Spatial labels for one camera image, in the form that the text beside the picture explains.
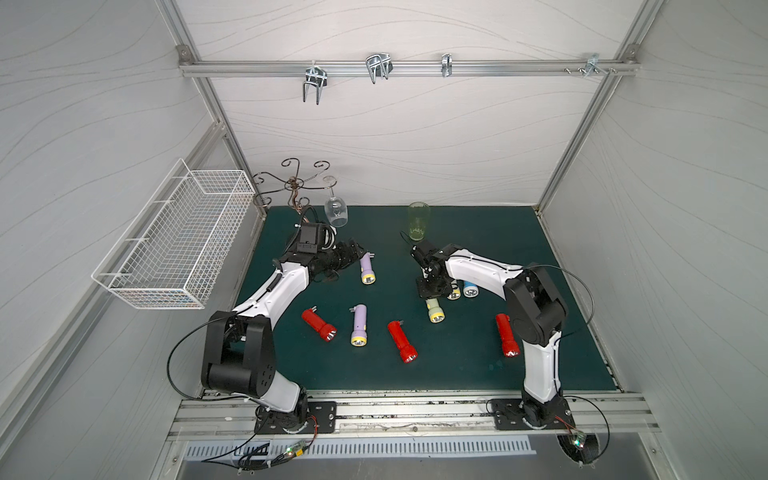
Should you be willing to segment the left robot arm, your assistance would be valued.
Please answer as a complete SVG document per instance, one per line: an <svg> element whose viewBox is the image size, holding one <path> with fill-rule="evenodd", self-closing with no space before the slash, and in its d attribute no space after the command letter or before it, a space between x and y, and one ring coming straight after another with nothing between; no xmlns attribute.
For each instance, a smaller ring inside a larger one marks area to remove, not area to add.
<svg viewBox="0 0 768 480"><path fill-rule="evenodd" d="M225 400L254 401L288 433L301 431L310 414L306 389L277 368L274 330L293 300L318 276L330 276L362 259L364 248L342 241L315 253L291 247L275 270L232 311L216 311L193 331L205 332L200 381Z"/></svg>

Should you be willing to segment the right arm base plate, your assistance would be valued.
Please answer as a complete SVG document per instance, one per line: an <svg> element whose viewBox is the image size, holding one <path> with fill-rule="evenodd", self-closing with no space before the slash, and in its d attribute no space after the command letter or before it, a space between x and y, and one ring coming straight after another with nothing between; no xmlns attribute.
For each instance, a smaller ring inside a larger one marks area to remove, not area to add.
<svg viewBox="0 0 768 480"><path fill-rule="evenodd" d="M567 400L559 396L546 403L529 398L492 399L489 409L500 431L565 431L575 426Z"/></svg>

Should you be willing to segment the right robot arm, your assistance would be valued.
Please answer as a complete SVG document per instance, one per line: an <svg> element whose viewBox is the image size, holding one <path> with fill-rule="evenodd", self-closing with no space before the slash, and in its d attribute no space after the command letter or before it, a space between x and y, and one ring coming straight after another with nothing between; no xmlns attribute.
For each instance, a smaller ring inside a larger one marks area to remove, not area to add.
<svg viewBox="0 0 768 480"><path fill-rule="evenodd" d="M513 335L522 343L525 377L520 404L512 409L524 424L543 430L569 408L559 378L559 348L567 303L543 264L511 265L455 244L438 248L423 240L410 248L422 270L421 298L448 296L453 281L470 282L504 299Z"/></svg>

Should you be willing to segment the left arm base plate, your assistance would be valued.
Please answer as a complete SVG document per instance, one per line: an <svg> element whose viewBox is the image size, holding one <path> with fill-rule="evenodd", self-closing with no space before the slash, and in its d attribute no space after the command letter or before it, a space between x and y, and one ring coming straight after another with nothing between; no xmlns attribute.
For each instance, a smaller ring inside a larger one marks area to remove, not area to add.
<svg viewBox="0 0 768 480"><path fill-rule="evenodd" d="M333 401L299 402L291 412L279 412L259 406L254 432L257 435L293 435L334 433L337 403Z"/></svg>

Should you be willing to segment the pale green flashlight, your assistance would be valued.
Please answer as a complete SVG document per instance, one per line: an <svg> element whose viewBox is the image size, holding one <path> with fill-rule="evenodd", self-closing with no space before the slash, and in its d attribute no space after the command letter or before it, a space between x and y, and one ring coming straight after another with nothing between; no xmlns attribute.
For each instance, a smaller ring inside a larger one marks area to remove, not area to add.
<svg viewBox="0 0 768 480"><path fill-rule="evenodd" d="M462 297L462 286L458 280L453 279L451 282L451 293L448 296L450 300L458 300Z"/></svg>
<svg viewBox="0 0 768 480"><path fill-rule="evenodd" d="M431 323L437 324L445 320L445 313L441 308L437 298L427 299L425 303L428 309L428 316Z"/></svg>

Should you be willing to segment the blue flashlight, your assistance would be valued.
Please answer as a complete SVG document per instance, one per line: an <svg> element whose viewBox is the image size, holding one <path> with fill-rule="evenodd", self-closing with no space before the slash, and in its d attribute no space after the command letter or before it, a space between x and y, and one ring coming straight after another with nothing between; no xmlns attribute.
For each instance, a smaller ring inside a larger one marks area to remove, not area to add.
<svg viewBox="0 0 768 480"><path fill-rule="evenodd" d="M475 298L479 295L479 287L472 282L463 282L463 295L467 298Z"/></svg>

